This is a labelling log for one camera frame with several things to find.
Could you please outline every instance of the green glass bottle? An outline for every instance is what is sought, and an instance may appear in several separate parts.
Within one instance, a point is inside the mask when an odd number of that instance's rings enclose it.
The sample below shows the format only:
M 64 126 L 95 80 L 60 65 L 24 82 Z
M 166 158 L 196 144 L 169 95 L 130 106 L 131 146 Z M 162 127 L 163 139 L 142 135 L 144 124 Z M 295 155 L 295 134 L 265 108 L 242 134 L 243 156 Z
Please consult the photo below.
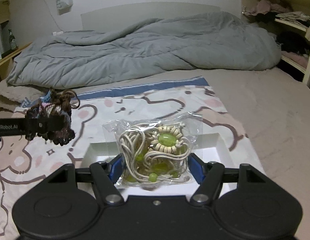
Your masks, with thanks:
M 10 33 L 10 36 L 9 36 L 9 42 L 10 42 L 10 46 L 11 46 L 11 49 L 16 49 L 16 40 L 15 40 L 15 37 L 12 33 L 12 29 L 9 29 L 9 33 Z

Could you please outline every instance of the pink cloth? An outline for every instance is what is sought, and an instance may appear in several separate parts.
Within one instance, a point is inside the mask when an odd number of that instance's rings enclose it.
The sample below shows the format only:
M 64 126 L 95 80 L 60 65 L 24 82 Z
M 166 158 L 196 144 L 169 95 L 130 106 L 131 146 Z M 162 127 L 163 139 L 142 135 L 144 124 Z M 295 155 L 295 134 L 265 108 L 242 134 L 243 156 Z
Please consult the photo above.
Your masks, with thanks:
M 286 51 L 282 51 L 282 55 L 295 61 L 297 64 L 301 65 L 304 69 L 307 68 L 308 58 L 300 56 L 293 52 L 286 52 Z
M 268 0 L 260 0 L 256 7 L 244 12 L 244 14 L 247 16 L 256 16 L 259 13 L 266 14 L 270 11 L 278 13 L 288 13 L 291 10 L 288 8 L 284 8 L 279 4 L 271 3 Z

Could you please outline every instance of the screw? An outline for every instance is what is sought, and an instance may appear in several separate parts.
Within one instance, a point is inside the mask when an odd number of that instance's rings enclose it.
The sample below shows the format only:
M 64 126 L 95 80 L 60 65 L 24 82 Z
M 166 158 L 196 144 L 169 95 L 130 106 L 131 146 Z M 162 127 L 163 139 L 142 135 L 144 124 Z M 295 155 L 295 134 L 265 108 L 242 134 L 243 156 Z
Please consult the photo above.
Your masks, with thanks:
M 111 194 L 111 195 L 108 195 L 105 200 L 108 202 L 108 203 L 111 203 L 111 204 L 114 204 L 114 203 L 118 203 L 122 200 L 122 197 L 119 196 L 119 195 L 116 195 L 116 194 Z
M 197 194 L 197 195 L 193 196 L 193 200 L 195 200 L 197 203 L 204 203 L 207 200 L 209 200 L 209 197 L 207 195 L 204 195 L 204 194 Z
M 155 206 L 159 206 L 159 205 L 161 204 L 161 201 L 159 201 L 159 200 L 154 200 L 154 201 L 153 201 L 153 204 L 154 204 Z

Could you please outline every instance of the open cardboard box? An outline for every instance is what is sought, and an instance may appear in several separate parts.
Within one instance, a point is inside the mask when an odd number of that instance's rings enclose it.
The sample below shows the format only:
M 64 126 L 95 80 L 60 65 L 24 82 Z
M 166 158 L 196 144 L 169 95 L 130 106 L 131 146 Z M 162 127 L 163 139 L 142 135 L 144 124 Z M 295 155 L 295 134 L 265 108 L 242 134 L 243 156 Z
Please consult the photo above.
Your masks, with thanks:
M 200 157 L 204 162 L 215 161 L 223 163 L 225 167 L 228 168 L 238 168 L 235 167 L 231 158 L 230 151 L 226 147 L 224 140 L 218 133 L 215 134 L 203 134 L 199 135 L 198 139 L 198 148 L 193 150 L 193 152 Z M 91 143 L 87 149 L 84 159 L 81 164 L 81 168 L 89 167 L 92 163 L 98 161 L 107 161 L 109 162 L 114 157 L 119 154 L 119 149 L 116 142 L 103 142 L 103 143 Z M 129 188 L 119 188 L 122 196 L 126 200 L 128 195 L 186 195 L 187 198 L 190 198 L 196 189 L 198 184 L 192 178 L 192 182 L 184 184 L 174 184 L 161 187 L 129 187 Z M 81 184 L 79 188 L 91 193 L 90 184 Z M 225 183 L 221 195 L 226 192 L 236 188 L 236 183 Z

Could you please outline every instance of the pink cheek spot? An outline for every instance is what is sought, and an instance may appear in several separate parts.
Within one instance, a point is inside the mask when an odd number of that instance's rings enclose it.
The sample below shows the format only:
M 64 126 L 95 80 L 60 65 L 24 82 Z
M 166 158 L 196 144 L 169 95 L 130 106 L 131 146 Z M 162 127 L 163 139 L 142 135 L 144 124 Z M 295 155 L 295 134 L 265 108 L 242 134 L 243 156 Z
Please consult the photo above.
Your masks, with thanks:
M 113 106 L 113 101 L 112 101 L 112 100 L 109 100 L 109 99 L 105 99 L 105 100 L 104 100 L 104 104 L 105 104 L 105 106 L 107 106 L 107 107 L 112 107 L 112 106 Z
M 64 165 L 63 162 L 58 162 L 58 163 L 53 164 L 53 166 L 50 168 L 50 172 L 52 173 L 56 171 L 58 168 L 60 168 L 63 165 Z
M 183 102 L 184 104 L 186 104 L 186 101 L 185 101 L 185 99 L 183 97 L 179 97 L 177 100 L 179 100 L 179 101 Z
M 40 166 L 40 164 L 41 164 L 41 162 L 42 162 L 42 158 L 43 158 L 42 155 L 40 155 L 40 156 L 38 156 L 38 157 L 36 158 L 36 160 L 35 160 L 35 168 L 37 168 L 38 166 Z
M 78 113 L 78 117 L 80 118 L 80 119 L 84 119 L 85 117 L 87 117 L 89 115 L 89 111 L 87 111 L 87 110 L 82 110 L 82 111 L 80 111 L 79 113 Z
M 207 105 L 212 106 L 212 107 L 221 107 L 223 106 L 223 103 L 216 100 L 216 99 L 207 99 L 204 101 Z

